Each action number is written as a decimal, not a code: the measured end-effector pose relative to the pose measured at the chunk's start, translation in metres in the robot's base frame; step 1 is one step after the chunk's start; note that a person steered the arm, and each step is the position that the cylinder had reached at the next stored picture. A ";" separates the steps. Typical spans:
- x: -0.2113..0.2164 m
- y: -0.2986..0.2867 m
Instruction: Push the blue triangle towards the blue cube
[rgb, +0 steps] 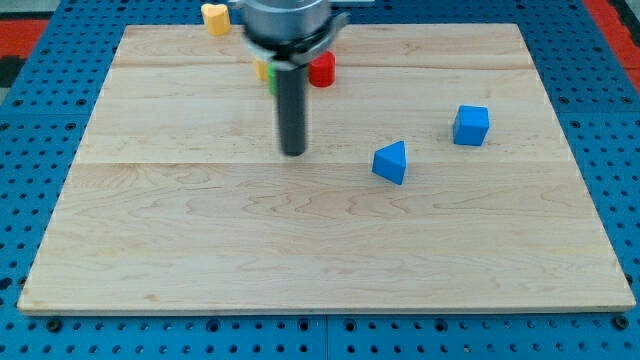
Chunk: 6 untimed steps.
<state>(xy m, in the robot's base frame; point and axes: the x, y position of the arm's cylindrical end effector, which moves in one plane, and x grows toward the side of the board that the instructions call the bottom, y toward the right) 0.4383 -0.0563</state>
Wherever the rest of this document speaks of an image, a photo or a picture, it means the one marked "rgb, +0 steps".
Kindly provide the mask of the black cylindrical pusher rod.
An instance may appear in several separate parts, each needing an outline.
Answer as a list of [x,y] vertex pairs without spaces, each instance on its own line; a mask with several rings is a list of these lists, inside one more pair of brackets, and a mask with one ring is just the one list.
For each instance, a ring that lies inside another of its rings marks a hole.
[[286,156],[306,151],[306,84],[306,66],[275,71],[278,134]]

